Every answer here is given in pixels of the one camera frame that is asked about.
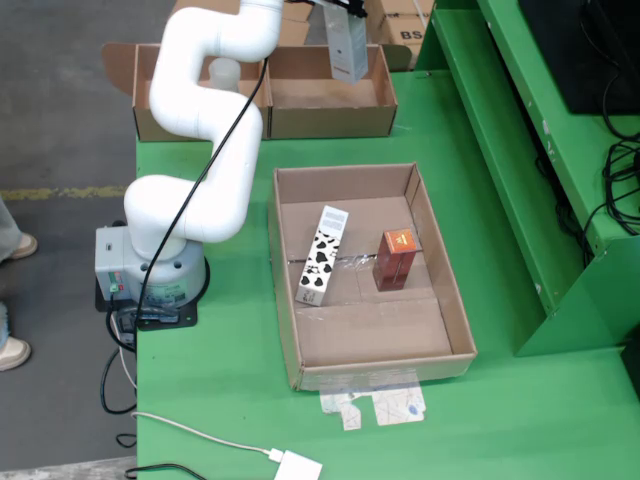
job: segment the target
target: white cable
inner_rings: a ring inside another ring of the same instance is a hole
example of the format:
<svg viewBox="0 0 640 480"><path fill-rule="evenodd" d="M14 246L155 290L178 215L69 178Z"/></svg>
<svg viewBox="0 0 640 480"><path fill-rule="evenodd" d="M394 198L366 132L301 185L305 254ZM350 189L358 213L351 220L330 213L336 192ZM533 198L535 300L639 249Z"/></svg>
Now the white cable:
<svg viewBox="0 0 640 480"><path fill-rule="evenodd" d="M157 420L159 422L163 422L163 423L166 423L168 425L172 425L174 427L177 427L177 428L180 428L180 429L184 430L185 432L193 433L194 435L197 435L199 437L205 438L205 439L210 440L212 442L221 443L222 445L227 445L229 447L241 448L243 450L252 450L254 452L263 453L264 455L269 456L269 458L271 460L276 461L276 462L279 463L279 460L275 460L274 459L274 453L279 452L279 450L276 450L276 449L267 450L265 448L250 447L249 445L242 445L240 443L227 442L226 440L222 440L221 438L212 437L211 435L207 435L206 433L202 433L202 432L200 432L198 430L195 430L193 428L189 428L189 427L187 427L185 425L182 425L182 424L180 424L178 422L174 422L173 420L169 420L168 418L160 417L158 415L153 415L151 413L133 412L133 413L131 413L131 416L133 418L136 418L138 416L152 418L153 420Z"/></svg>
<svg viewBox="0 0 640 480"><path fill-rule="evenodd" d="M413 0L413 4L416 6L416 9L418 10L418 15L420 16L420 21L422 22L422 26L426 30L427 21L424 19L424 12L422 11L422 8L420 8L420 4L418 3L418 0Z"/></svg>
<svg viewBox="0 0 640 480"><path fill-rule="evenodd" d="M113 331L116 334L116 338L120 340L120 332L118 331L118 327L116 326L115 313L111 314L111 326L113 327ZM127 368L127 363L124 361L124 353L122 352L122 347L118 348L120 350L120 360L122 360L122 368L124 368L124 373L129 379L131 385L133 385L133 388L137 390L138 386L136 385L136 382L133 381L133 377L131 376L131 374L129 373L129 369Z"/></svg>

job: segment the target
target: cow print carton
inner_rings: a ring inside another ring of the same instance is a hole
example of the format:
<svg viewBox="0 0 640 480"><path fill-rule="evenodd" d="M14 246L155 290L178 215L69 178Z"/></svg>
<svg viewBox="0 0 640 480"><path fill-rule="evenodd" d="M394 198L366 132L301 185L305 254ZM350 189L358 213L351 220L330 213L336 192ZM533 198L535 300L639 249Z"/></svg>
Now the cow print carton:
<svg viewBox="0 0 640 480"><path fill-rule="evenodd" d="M326 206L311 244L296 300L319 307L327 291L349 214Z"/></svg>

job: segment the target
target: white box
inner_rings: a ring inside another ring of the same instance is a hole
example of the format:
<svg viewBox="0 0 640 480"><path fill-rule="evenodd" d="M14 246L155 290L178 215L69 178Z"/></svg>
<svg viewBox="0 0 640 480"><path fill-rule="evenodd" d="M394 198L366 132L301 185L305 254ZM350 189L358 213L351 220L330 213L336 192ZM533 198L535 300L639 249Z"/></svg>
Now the white box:
<svg viewBox="0 0 640 480"><path fill-rule="evenodd" d="M298 302L316 307L322 305L348 218L347 212L328 205L324 207L298 284Z"/></svg>
<svg viewBox="0 0 640 480"><path fill-rule="evenodd" d="M326 4L324 21L333 78L352 85L358 83L369 71L364 18L350 15L346 8Z"/></svg>

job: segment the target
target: concrete floor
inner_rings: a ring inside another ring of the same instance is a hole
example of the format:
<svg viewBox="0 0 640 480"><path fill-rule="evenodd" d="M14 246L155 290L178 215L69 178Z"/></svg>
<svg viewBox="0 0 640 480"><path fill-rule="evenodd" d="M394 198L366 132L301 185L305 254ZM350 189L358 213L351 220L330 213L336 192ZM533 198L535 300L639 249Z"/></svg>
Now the concrete floor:
<svg viewBox="0 0 640 480"><path fill-rule="evenodd" d="M133 179L131 100L106 79L100 48L159 41L173 3L0 2L0 190L23 198L7 205L41 245L34 257L0 266L13 331L33 347L28 364L0 374L2 471L134 453L114 441L134 431L133 420L100 408L113 344L93 308L94 231L123 217L122 189L98 189L103 197L94 198L64 189ZM111 403L134 401L119 365L112 374Z"/></svg>

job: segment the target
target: white plug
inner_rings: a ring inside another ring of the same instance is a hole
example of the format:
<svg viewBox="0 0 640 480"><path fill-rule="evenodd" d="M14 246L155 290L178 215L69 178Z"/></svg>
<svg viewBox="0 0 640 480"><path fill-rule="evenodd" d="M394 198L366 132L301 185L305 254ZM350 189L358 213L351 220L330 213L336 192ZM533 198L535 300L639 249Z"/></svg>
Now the white plug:
<svg viewBox="0 0 640 480"><path fill-rule="evenodd" d="M321 463L287 450L280 460L274 480L318 480L321 471Z"/></svg>

